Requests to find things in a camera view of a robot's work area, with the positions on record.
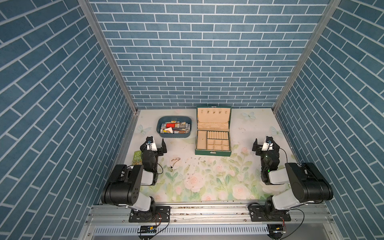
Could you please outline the green jewelry box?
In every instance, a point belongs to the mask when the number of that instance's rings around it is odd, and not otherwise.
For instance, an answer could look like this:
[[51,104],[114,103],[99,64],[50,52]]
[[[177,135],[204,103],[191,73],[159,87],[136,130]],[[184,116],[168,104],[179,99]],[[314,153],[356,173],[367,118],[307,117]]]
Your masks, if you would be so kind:
[[231,108],[197,108],[196,155],[231,156],[231,115]]

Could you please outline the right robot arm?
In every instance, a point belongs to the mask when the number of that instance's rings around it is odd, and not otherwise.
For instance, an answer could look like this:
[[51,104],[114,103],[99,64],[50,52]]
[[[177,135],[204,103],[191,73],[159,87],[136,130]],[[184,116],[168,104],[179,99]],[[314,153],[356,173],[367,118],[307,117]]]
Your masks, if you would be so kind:
[[285,166],[279,169],[281,150],[271,136],[267,136],[262,145],[255,140],[252,147],[252,151],[261,157],[262,182],[269,186],[291,186],[289,190],[267,198],[264,205],[265,216],[271,219],[301,205],[320,204],[333,199],[334,191],[331,185],[315,164],[286,162]]

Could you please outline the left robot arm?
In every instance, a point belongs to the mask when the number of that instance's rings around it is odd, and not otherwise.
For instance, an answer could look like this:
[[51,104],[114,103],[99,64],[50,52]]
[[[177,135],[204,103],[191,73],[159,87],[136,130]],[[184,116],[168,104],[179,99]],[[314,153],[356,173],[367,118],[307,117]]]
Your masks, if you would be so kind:
[[139,215],[156,215],[156,203],[153,197],[140,192],[142,186],[154,186],[158,176],[159,157],[167,153],[165,141],[157,147],[152,136],[140,146],[138,165],[116,165],[110,174],[101,194],[102,204],[128,207]]

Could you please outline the red box in tray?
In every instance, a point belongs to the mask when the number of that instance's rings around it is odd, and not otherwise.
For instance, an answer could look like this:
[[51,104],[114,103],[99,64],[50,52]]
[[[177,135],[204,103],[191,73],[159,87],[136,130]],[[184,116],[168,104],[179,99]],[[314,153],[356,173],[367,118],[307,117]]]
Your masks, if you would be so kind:
[[166,124],[166,128],[175,128],[176,124],[175,123],[168,123]]

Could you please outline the floral table mat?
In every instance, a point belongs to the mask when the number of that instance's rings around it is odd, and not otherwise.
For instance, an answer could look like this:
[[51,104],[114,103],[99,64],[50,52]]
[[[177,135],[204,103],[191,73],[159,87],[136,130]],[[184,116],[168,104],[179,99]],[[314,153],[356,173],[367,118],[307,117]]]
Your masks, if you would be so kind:
[[154,186],[142,186],[141,193],[156,202],[195,202],[229,200],[264,200],[290,188],[289,184],[269,186],[260,177],[261,160],[252,151],[255,139],[263,143],[271,136],[282,148],[280,168],[295,157],[271,109],[233,109],[231,115],[232,154],[229,157],[195,154],[197,111],[142,110],[130,142],[125,164],[132,165],[135,151],[140,150],[148,136],[157,145],[162,137],[157,133],[158,120],[165,116],[186,116],[192,119],[193,130],[187,138],[166,138],[167,153],[159,158],[159,175]]

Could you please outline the blue plastic tray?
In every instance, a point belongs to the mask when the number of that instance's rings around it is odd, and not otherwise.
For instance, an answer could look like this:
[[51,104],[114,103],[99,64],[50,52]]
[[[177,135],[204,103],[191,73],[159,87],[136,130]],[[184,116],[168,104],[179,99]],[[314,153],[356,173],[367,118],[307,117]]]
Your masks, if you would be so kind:
[[[176,127],[173,128],[173,134],[165,134],[163,130],[166,129],[166,124],[175,123]],[[192,130],[192,119],[186,116],[165,116],[158,120],[157,133],[162,138],[187,138],[190,136]]]

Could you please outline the left controller board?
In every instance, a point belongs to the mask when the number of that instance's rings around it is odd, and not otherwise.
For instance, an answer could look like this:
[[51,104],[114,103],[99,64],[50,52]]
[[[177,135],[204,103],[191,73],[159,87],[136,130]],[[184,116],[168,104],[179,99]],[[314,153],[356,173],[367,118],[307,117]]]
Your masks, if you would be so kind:
[[138,234],[141,236],[143,234],[155,235],[157,233],[157,226],[140,226]]

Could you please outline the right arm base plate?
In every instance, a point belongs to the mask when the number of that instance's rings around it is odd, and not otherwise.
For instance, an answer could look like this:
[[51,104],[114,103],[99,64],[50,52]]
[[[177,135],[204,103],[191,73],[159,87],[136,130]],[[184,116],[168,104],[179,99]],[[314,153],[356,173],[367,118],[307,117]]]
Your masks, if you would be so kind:
[[258,204],[248,205],[252,222],[290,222],[289,211],[276,210],[272,206],[262,206]]

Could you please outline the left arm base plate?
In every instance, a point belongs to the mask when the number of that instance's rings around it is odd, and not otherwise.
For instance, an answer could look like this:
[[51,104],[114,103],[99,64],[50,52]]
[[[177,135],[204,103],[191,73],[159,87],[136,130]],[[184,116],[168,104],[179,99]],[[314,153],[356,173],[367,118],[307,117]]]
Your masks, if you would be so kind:
[[169,206],[154,206],[145,212],[131,210],[129,223],[168,223],[170,211]]

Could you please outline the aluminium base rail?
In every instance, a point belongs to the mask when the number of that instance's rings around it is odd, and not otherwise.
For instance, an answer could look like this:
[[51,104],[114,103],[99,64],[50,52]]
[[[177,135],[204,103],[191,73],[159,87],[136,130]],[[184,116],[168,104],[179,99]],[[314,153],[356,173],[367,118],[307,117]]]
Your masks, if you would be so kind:
[[[159,203],[169,206],[168,223],[129,223],[131,209],[95,205],[80,234],[82,240],[340,240],[324,204],[289,210],[290,222],[252,222],[248,205],[257,201]],[[140,226],[157,226],[155,235],[139,235]]]

